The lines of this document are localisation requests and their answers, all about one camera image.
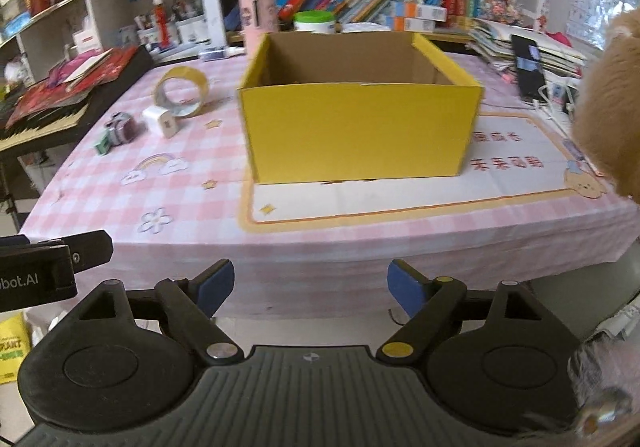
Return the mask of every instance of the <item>bottle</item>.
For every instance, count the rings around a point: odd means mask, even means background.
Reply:
[[[154,0],[154,17],[156,18],[156,26],[160,30],[160,48],[168,48],[171,45],[171,41],[169,40],[169,30],[166,27],[163,0]]]
[[[204,48],[198,53],[201,61],[220,61],[236,55],[244,55],[246,50],[236,46],[217,46],[215,48]]]

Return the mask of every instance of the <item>packing tape roll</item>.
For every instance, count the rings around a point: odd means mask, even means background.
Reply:
[[[188,100],[187,102],[172,102],[164,91],[164,83],[172,78],[183,78],[193,82],[198,88],[199,95],[197,98]],[[209,81],[205,74],[196,68],[188,66],[176,66],[167,71],[156,85],[154,91],[154,103],[156,106],[164,107],[169,110],[176,118],[185,118],[194,116],[204,106],[209,96]]]

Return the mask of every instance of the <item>white charger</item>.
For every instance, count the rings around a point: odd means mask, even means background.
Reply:
[[[152,133],[171,138],[178,132],[178,122],[171,111],[160,106],[149,106],[142,112],[146,127]]]

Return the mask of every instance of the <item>green lid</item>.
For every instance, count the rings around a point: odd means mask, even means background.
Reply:
[[[308,10],[306,12],[298,12],[293,16],[295,22],[321,23],[334,22],[335,17],[331,12],[324,10]]]

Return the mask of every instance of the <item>tablecloth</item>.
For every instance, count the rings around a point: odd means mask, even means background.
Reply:
[[[236,288],[220,315],[232,317],[392,307],[386,267],[395,257],[474,289],[617,260],[640,234],[638,207],[572,162],[552,129],[522,109],[514,86],[477,58],[452,57],[485,86],[455,188],[442,178],[418,178],[413,187],[411,180],[255,186],[236,99],[247,60],[194,61],[188,65],[211,85],[204,114],[181,120],[170,140],[145,132],[97,156],[93,144],[111,114],[140,120],[167,67],[148,72],[78,144],[22,231],[32,240],[96,229],[111,235],[113,258],[77,276],[81,295],[104,279],[148,288],[229,258]],[[591,198],[578,194],[580,182]]]

